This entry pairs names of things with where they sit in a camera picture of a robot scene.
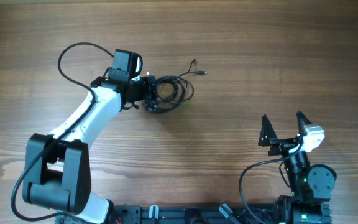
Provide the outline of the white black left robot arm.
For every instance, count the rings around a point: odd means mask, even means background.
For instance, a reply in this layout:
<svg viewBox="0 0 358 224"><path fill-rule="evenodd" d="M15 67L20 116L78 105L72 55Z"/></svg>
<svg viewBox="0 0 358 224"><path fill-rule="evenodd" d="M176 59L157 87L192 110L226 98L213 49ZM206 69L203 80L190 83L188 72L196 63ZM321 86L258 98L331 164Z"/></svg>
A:
<svg viewBox="0 0 358 224"><path fill-rule="evenodd" d="M59 223L120 223L112 201L91 191L89 149L105 125L138 101L155 98L154 77L140 76L142 57L117 49L112 66L86 86L88 96L75 112L49 134L33 134L27 141L25 168L11 197L53 209Z"/></svg>

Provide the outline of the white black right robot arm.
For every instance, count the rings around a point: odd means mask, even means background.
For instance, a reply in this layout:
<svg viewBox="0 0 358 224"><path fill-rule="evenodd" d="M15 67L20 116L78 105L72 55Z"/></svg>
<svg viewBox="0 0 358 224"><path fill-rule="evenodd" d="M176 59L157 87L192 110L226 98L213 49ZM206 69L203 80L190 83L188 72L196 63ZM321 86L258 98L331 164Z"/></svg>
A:
<svg viewBox="0 0 358 224"><path fill-rule="evenodd" d="M258 145L269 147L269 156L281 156L287 174L290 196L280 196L273 204L270 223L332 222L328 202L337 179L336 172L324 164L310 164L307 153L319 147L324 129L312 124L302 112L296 113L299 132L294 138L279 139L266 115Z"/></svg>

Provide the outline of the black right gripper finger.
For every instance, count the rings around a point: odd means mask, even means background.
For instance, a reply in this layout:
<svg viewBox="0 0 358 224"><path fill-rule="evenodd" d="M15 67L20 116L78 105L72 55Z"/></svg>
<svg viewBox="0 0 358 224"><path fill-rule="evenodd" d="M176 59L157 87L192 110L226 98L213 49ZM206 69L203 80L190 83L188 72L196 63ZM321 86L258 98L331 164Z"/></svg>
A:
<svg viewBox="0 0 358 224"><path fill-rule="evenodd" d="M261 126L258 146L262 146L262 147L272 146L276 144L277 141L278 141L278 137L275 133L275 130L268 116L265 114L262 117L262 126Z"/></svg>
<svg viewBox="0 0 358 224"><path fill-rule="evenodd" d="M299 134L304 135L305 134L304 127L307 125L311 125L312 122L301 111L298 111L296 113L296 117L298 122Z"/></svg>

